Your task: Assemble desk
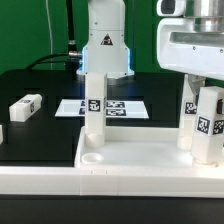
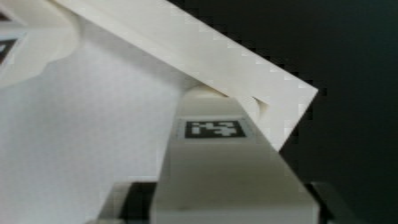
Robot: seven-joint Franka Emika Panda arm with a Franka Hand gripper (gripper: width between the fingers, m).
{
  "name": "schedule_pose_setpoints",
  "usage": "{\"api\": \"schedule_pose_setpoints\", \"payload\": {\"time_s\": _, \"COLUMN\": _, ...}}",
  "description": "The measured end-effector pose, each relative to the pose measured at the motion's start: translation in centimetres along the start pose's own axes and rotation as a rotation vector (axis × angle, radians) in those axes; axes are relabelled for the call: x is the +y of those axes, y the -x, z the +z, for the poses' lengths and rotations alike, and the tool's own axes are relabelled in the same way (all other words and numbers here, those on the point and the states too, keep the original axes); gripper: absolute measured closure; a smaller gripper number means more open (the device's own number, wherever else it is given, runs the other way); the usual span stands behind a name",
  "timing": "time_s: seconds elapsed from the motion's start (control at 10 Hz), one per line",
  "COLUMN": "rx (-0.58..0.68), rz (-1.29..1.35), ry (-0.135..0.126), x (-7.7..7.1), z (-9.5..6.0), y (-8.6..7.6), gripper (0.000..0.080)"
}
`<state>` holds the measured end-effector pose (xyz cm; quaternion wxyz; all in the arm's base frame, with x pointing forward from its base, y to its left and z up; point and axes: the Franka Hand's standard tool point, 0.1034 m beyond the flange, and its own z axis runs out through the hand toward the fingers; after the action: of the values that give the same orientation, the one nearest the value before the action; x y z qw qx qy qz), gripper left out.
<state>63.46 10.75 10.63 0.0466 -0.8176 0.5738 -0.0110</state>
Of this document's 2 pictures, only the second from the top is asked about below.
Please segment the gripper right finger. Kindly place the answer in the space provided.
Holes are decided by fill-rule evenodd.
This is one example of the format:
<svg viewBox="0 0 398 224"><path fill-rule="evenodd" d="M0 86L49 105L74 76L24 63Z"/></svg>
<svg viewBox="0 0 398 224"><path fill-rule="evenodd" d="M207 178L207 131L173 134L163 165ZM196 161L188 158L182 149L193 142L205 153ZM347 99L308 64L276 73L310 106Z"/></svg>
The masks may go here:
<svg viewBox="0 0 398 224"><path fill-rule="evenodd" d="M319 205L317 224L355 224L355 216L331 185L308 182L305 188Z"/></svg>

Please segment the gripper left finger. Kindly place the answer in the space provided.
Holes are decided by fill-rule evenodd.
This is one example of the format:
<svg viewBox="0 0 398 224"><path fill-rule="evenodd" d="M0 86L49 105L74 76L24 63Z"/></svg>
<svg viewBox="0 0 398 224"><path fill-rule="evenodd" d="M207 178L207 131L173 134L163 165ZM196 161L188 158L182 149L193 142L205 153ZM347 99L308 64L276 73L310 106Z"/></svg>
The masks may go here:
<svg viewBox="0 0 398 224"><path fill-rule="evenodd" d="M97 217L84 224L148 224L154 189L154 182L115 183Z"/></svg>

